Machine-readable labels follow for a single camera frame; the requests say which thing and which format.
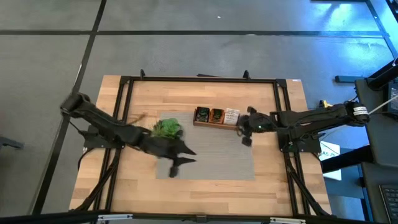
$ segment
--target keyboard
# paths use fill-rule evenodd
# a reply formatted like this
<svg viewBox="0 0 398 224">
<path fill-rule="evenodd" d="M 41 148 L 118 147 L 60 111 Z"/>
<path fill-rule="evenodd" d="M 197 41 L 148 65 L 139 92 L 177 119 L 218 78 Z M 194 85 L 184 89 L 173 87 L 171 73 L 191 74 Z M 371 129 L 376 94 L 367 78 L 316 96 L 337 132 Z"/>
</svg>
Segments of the keyboard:
<svg viewBox="0 0 398 224">
<path fill-rule="evenodd" d="M 398 185 L 380 185 L 390 223 L 398 223 Z"/>
</svg>

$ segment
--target table leg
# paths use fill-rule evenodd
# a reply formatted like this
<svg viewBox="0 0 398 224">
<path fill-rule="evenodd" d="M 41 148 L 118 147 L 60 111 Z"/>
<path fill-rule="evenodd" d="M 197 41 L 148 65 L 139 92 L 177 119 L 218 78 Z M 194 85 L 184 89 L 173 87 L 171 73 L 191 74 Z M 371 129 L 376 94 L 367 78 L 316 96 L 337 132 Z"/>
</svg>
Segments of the table leg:
<svg viewBox="0 0 398 224">
<path fill-rule="evenodd" d="M 327 173 L 344 167 L 360 164 L 361 162 L 373 162 L 372 150 L 369 145 L 346 152 L 330 159 L 322 161 L 322 172 Z"/>
</svg>

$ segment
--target wooden table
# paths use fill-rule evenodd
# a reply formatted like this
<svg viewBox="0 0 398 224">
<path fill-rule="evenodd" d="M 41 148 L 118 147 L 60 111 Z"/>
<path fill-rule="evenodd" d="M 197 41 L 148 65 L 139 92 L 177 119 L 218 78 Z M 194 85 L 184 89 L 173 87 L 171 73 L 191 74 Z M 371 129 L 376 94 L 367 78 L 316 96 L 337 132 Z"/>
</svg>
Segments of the wooden table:
<svg viewBox="0 0 398 224">
<path fill-rule="evenodd" d="M 96 105 L 109 114 L 113 113 L 119 80 L 120 76 L 104 76 L 99 91 Z M 301 81 L 287 80 L 287 84 L 292 110 L 306 110 Z M 282 89 L 280 96 L 284 105 Z M 192 112 L 197 106 L 236 108 L 242 113 L 248 106 L 265 114 L 276 111 L 271 84 L 135 81 L 127 121 L 147 113 L 136 125 L 150 128 L 163 111 Z M 156 179 L 154 156 L 125 148 L 121 153 L 112 211 L 291 216 L 287 176 L 277 135 L 254 134 L 252 138 L 255 180 L 160 180 Z M 104 149 L 94 149 L 82 160 L 70 208 L 79 206 L 93 190 L 103 155 Z M 301 160 L 306 186 L 322 208 L 331 212 L 319 161 L 309 153 L 301 153 Z M 107 188 L 103 191 L 101 208 Z M 299 211 L 303 212 L 299 192 L 296 186 Z"/>
</svg>

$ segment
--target white label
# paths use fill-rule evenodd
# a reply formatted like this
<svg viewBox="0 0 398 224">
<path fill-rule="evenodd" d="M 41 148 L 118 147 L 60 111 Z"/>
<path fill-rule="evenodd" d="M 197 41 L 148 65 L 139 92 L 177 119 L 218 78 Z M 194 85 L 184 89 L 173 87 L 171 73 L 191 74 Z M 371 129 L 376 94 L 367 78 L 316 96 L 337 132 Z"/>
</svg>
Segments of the white label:
<svg viewBox="0 0 398 224">
<path fill-rule="evenodd" d="M 224 124 L 235 125 L 238 122 L 239 110 L 227 108 L 224 117 Z"/>
<path fill-rule="evenodd" d="M 354 108 L 354 111 L 360 111 L 360 110 L 365 110 L 365 111 L 367 111 L 366 107 L 364 107 L 364 106 L 359 106 L 359 107 L 355 107 L 355 108 Z"/>
<path fill-rule="evenodd" d="M 324 161 L 325 159 L 329 159 L 335 156 L 340 155 L 340 146 L 328 142 L 321 141 L 321 150 L 322 153 L 319 156 L 319 159 L 321 161 Z M 335 180 L 341 180 L 341 170 L 336 170 L 332 171 L 326 174 L 323 174 L 324 177 L 335 179 Z"/>
<path fill-rule="evenodd" d="M 361 114 L 368 114 L 368 111 L 357 111 L 357 112 L 354 112 L 354 116 L 361 115 Z"/>
</svg>

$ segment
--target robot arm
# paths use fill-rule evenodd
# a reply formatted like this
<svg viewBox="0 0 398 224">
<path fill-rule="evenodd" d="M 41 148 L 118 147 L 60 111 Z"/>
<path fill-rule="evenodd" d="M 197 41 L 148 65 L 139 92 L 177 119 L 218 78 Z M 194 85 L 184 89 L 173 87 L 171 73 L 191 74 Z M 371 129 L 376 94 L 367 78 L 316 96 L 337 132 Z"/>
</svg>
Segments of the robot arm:
<svg viewBox="0 0 398 224">
<path fill-rule="evenodd" d="M 318 132 L 341 125 L 361 127 L 369 122 L 366 107 L 352 101 L 304 112 L 271 112 L 269 116 L 258 113 L 252 107 L 248 107 L 248 112 L 249 115 L 241 116 L 238 121 L 239 130 L 244 135 L 244 145 L 251 145 L 252 133 L 275 131 L 278 133 L 280 148 L 289 152 L 320 152 L 320 147 L 307 149 L 319 145 L 321 135 Z M 287 142 L 293 147 L 285 149 Z"/>
<path fill-rule="evenodd" d="M 178 156 L 180 153 L 195 155 L 183 141 L 152 136 L 151 131 L 146 128 L 124 124 L 98 109 L 90 102 L 90 98 L 82 93 L 70 95 L 61 104 L 61 111 L 72 118 L 83 118 L 89 122 L 107 142 L 126 144 L 145 153 L 173 160 L 170 177 L 177 175 L 179 165 L 195 162 L 194 159 Z"/>
</svg>

